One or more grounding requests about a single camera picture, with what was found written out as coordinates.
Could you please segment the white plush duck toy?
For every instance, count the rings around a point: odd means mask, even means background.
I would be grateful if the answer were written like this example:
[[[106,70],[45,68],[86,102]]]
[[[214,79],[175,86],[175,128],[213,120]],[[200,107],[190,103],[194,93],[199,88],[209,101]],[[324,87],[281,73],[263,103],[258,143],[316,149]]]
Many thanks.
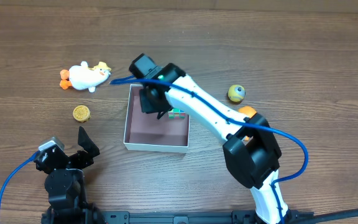
[[[105,82],[111,75],[111,68],[105,62],[99,62],[90,68],[86,61],[74,65],[68,70],[60,71],[60,87],[64,90],[73,87],[76,90],[95,92],[96,87]]]

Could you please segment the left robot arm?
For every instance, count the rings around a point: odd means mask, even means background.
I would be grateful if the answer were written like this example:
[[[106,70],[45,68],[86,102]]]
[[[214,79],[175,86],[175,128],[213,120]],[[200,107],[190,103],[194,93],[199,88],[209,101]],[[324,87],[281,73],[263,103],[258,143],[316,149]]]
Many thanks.
[[[100,209],[87,201],[83,169],[94,164],[100,151],[81,126],[78,145],[82,150],[68,156],[64,144],[53,136],[39,146],[33,158],[36,169],[47,174],[44,187],[50,207],[42,215],[42,223],[106,223]]]

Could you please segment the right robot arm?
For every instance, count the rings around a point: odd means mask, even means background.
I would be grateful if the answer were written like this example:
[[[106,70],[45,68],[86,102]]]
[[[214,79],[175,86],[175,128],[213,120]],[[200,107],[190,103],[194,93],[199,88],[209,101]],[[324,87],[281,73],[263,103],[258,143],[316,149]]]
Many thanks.
[[[273,133],[265,130],[269,123],[261,114],[252,108],[246,113],[230,109],[172,63],[165,67],[150,61],[135,63],[130,71],[145,80],[140,93],[144,112],[161,113],[178,108],[205,126],[221,141],[228,171],[250,189],[257,216],[265,223],[284,222],[288,207],[274,183],[282,153]],[[241,126],[242,122],[250,126]],[[251,127],[254,124],[264,129],[254,129]]]

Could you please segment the multicoloured puzzle cube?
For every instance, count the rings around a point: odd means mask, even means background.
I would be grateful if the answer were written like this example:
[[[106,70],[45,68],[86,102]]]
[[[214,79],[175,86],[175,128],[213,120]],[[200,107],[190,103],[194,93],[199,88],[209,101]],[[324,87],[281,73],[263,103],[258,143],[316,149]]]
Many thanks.
[[[186,113],[183,110],[173,108],[168,111],[168,118],[169,119],[185,119]]]

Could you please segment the white box pink interior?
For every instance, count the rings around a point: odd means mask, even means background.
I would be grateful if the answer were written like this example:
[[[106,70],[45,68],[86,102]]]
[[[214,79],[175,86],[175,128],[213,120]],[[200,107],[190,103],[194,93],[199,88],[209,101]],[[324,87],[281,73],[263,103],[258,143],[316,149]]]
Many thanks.
[[[167,114],[143,113],[140,106],[142,85],[131,84],[127,104],[123,143],[131,151],[185,154],[188,149],[190,117],[170,119]]]

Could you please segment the yellow one-eyed ball toy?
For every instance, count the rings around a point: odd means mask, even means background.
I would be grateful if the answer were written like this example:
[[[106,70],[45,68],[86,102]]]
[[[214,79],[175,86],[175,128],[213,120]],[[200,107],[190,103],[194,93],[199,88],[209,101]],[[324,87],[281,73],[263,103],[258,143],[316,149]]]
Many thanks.
[[[246,95],[245,88],[242,85],[232,85],[227,91],[228,98],[235,103],[241,102]]]

